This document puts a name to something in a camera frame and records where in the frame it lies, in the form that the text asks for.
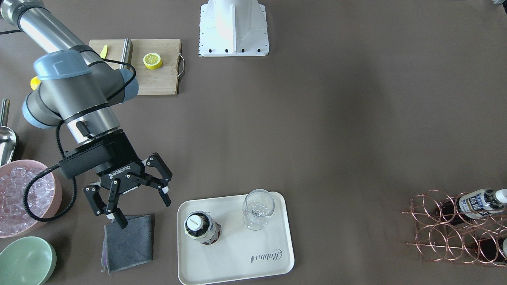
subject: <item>green bowl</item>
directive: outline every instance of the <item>green bowl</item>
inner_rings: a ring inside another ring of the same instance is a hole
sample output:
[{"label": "green bowl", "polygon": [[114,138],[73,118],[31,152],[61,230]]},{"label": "green bowl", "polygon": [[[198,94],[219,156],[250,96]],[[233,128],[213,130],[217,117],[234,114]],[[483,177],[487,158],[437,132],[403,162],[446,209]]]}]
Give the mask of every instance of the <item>green bowl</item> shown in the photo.
[{"label": "green bowl", "polygon": [[0,253],[0,284],[44,284],[55,264],[55,249],[47,241],[36,236],[20,238]]}]

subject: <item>brown table surface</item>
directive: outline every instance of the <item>brown table surface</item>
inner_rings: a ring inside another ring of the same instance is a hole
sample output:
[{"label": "brown table surface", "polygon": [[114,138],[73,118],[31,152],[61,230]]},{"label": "brown table surface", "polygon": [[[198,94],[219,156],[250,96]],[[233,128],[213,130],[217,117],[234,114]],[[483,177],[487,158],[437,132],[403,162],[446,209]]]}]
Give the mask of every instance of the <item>brown table surface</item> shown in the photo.
[{"label": "brown table surface", "polygon": [[[276,1],[270,54],[197,55],[205,1],[45,1],[83,42],[181,39],[179,95],[138,97],[114,112],[140,157],[174,173],[121,197],[125,214],[155,215],[154,260],[101,273],[103,226],[79,191],[74,208],[33,231],[54,245],[49,284],[178,284],[176,214],[187,200],[281,193],[295,265],[241,284],[492,284],[505,269],[422,262],[402,214],[430,189],[451,195],[507,186],[507,15],[492,1]],[[0,30],[13,27],[0,21]],[[53,130],[21,104],[44,51],[21,33],[0,40],[1,97],[21,141],[16,159],[59,160]],[[76,146],[62,131],[66,149]],[[92,171],[79,187],[96,181]],[[71,193],[63,181],[64,201]],[[0,249],[16,238],[0,239]]]}]

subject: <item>folded gray towel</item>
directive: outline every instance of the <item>folded gray towel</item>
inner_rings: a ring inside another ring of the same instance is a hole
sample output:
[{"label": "folded gray towel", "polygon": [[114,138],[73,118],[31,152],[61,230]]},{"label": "folded gray towel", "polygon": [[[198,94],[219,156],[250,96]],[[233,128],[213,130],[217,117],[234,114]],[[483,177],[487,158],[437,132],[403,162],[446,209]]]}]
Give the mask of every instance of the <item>folded gray towel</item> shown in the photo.
[{"label": "folded gray towel", "polygon": [[126,218],[128,226],[125,229],[115,220],[104,226],[102,265],[109,273],[153,260],[152,217]]}]

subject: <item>cutting board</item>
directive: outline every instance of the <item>cutting board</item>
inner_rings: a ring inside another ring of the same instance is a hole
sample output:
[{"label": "cutting board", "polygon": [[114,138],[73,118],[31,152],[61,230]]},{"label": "cutting board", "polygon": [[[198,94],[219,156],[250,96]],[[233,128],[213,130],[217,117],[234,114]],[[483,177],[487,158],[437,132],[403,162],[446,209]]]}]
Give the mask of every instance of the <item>cutting board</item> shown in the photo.
[{"label": "cutting board", "polygon": [[[90,40],[88,44],[94,51],[100,53],[107,45],[106,59],[121,60],[125,40]],[[165,40],[132,40],[132,57],[130,64],[136,70],[139,82],[138,95],[175,95],[178,94],[179,54],[182,42],[179,39]],[[150,70],[145,67],[142,59],[155,52],[162,58],[159,69]],[[112,68],[119,68],[116,63],[108,64]]]}]

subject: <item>bottle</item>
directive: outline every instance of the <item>bottle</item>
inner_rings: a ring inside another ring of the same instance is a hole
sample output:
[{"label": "bottle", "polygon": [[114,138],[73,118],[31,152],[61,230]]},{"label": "bottle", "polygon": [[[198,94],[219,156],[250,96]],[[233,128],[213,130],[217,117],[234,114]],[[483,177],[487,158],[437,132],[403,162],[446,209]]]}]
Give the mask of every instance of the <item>bottle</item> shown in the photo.
[{"label": "bottle", "polygon": [[192,212],[185,220],[185,233],[202,244],[213,244],[220,237],[221,226],[203,211]]},{"label": "bottle", "polygon": [[437,214],[441,215],[441,221],[450,225],[459,225],[470,222],[473,219],[484,218],[495,213],[500,213],[507,203],[507,189],[494,191],[493,189],[480,189],[461,196],[456,202],[455,213],[454,200],[442,203],[437,208]]},{"label": "bottle", "polygon": [[479,241],[479,244],[479,246],[475,246],[474,248],[479,260],[485,262],[507,263],[505,257],[500,253],[502,252],[507,257],[507,239],[499,238],[495,243],[493,238],[488,238]]}]

